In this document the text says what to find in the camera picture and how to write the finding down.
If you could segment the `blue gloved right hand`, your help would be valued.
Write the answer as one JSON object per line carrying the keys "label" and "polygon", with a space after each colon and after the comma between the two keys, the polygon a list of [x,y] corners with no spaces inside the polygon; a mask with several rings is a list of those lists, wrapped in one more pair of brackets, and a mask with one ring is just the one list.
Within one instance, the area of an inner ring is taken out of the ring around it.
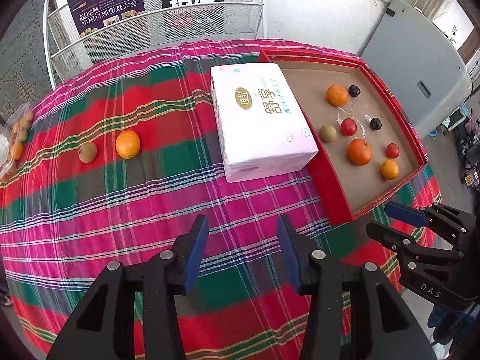
{"label": "blue gloved right hand", "polygon": [[459,345],[473,330],[474,323],[479,318],[479,308],[461,313],[435,305],[430,313],[427,326],[433,328],[433,342],[446,345],[450,342]]}

